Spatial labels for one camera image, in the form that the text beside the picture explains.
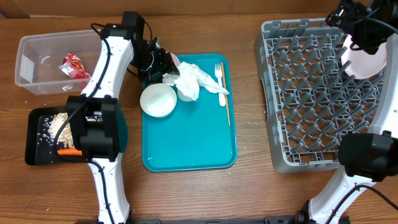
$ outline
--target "orange carrot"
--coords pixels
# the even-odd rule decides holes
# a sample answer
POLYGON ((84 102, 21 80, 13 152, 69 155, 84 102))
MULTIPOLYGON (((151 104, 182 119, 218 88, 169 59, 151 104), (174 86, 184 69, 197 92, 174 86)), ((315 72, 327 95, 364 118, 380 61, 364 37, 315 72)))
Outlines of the orange carrot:
POLYGON ((59 149, 57 152, 61 156, 82 156, 83 155, 80 150, 77 150, 75 148, 59 149))

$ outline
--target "red wrapper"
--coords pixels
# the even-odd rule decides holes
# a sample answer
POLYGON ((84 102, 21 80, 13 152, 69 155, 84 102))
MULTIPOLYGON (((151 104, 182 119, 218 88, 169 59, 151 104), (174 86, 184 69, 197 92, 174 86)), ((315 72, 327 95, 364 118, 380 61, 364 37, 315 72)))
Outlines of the red wrapper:
POLYGON ((86 72, 83 63, 74 53, 69 52, 63 59, 60 70, 67 74, 72 79, 89 78, 90 75, 86 72))

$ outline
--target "crumpled napkin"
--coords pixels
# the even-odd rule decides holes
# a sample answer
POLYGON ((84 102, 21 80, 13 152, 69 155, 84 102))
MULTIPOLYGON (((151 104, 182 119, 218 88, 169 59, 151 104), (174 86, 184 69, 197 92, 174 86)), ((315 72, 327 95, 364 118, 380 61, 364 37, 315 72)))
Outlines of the crumpled napkin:
POLYGON ((170 86, 175 85, 185 96, 192 100, 199 98, 199 86, 205 87, 210 93, 229 94, 225 88, 219 86, 198 65, 182 62, 178 66, 178 70, 180 71, 180 75, 164 74, 163 83, 170 86))

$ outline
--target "fork handle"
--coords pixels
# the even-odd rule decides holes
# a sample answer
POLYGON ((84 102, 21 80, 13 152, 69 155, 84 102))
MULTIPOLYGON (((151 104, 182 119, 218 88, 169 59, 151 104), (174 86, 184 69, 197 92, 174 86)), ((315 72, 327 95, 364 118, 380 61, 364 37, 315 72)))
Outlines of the fork handle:
MULTIPOLYGON (((223 83, 221 82, 221 78, 217 78, 218 85, 223 87, 223 83)), ((220 106, 225 106, 225 96, 222 93, 218 93, 218 101, 220 102, 220 106)))

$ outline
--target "wooden tabletop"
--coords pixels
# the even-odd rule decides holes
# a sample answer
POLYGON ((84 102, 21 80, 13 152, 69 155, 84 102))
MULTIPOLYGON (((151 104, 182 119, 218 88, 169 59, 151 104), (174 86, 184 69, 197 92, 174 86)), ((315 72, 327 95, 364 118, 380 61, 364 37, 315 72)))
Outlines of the wooden tabletop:
MULTIPOLYGON (((279 174, 272 167, 264 92, 257 76, 253 44, 264 21, 325 16, 146 17, 154 35, 162 39, 168 51, 217 52, 228 59, 239 156, 229 169, 165 173, 147 170, 141 153, 141 84, 133 76, 126 76, 120 96, 129 126, 123 177, 134 218, 183 220, 293 215, 306 200, 321 191, 334 171, 279 174)), ((18 44, 25 35, 85 30, 91 22, 120 21, 121 17, 0 20, 0 223, 73 223, 97 218, 98 201, 87 165, 25 164, 29 112, 44 104, 64 105, 69 93, 33 95, 14 83, 14 69, 18 44)), ((398 178, 390 177, 376 188, 398 202, 394 191, 397 186, 398 178)), ((347 214, 353 223, 397 223, 398 219, 398 213, 370 191, 363 193, 347 214)))

